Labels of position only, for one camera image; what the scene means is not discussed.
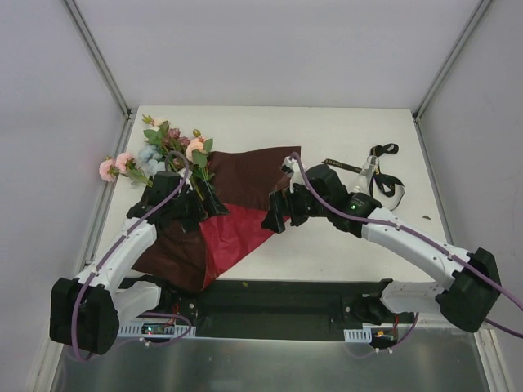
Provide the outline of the peach artificial flower stem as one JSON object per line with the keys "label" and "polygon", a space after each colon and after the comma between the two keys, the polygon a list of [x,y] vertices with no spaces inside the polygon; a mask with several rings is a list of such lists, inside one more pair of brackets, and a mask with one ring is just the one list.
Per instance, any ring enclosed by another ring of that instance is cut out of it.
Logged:
{"label": "peach artificial flower stem", "polygon": [[190,182],[203,201],[203,186],[210,185],[210,180],[214,177],[208,169],[210,163],[209,155],[213,147],[213,138],[204,137],[198,129],[194,129],[192,134],[193,138],[186,147],[185,155],[192,165]]}

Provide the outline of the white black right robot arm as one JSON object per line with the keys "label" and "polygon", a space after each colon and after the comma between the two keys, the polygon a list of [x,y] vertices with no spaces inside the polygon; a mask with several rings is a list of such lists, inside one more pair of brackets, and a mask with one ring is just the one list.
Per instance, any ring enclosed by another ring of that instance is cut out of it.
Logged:
{"label": "white black right robot arm", "polygon": [[270,209],[262,228],[282,233],[312,217],[395,253],[431,277],[429,283],[387,281],[365,300],[363,319],[386,322],[404,312],[441,314],[465,332],[477,332],[499,298],[501,285],[494,256],[430,238],[404,223],[378,200],[358,189],[347,191],[337,173],[325,164],[301,171],[289,156],[282,172],[287,187],[270,193]]}

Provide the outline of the red paper flower wrapping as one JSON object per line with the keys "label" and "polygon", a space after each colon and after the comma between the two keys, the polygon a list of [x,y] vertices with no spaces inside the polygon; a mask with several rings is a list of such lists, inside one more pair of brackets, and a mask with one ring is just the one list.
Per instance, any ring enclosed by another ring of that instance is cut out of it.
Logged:
{"label": "red paper flower wrapping", "polygon": [[133,269],[163,278],[187,292],[201,292],[272,236],[262,228],[270,192],[288,186],[283,160],[299,146],[271,147],[243,153],[213,152],[209,169],[216,196],[227,208],[185,232],[180,221],[159,229],[157,239]]}

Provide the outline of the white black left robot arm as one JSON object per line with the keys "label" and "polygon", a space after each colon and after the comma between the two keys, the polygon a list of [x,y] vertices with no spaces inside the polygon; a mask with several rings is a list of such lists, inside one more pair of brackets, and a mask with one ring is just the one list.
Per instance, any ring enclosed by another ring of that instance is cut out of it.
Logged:
{"label": "white black left robot arm", "polygon": [[193,189],[186,174],[160,171],[143,199],[132,206],[105,253],[74,278],[59,278],[51,290],[49,337],[89,354],[105,354],[125,323],[149,311],[162,318],[172,297],[152,282],[120,287],[127,273],[156,241],[159,229],[173,221],[184,232],[210,217],[228,214],[207,181]]}

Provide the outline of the dark green printed ribbon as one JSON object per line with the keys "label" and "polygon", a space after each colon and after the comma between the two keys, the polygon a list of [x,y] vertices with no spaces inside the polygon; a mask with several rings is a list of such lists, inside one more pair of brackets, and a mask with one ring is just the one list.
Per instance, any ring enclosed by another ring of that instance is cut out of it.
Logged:
{"label": "dark green printed ribbon", "polygon": [[[375,145],[371,148],[369,151],[369,155],[376,155],[378,158],[383,156],[384,154],[390,154],[394,155],[399,152],[400,148],[398,144],[395,143],[388,143],[385,145]],[[324,164],[327,164],[330,167],[342,169],[348,172],[356,173],[357,176],[360,173],[360,170],[362,167],[355,167],[348,163],[342,163],[340,161],[326,158],[323,161]],[[371,197],[375,197],[374,190],[378,190],[378,192],[383,195],[388,202],[385,203],[385,207],[390,209],[391,211],[394,211],[398,208],[400,205],[403,197],[405,196],[405,185],[404,183],[397,177],[388,175],[382,171],[380,168],[380,161],[378,165],[378,169],[376,170],[374,176],[373,176],[373,182],[371,185]]]}

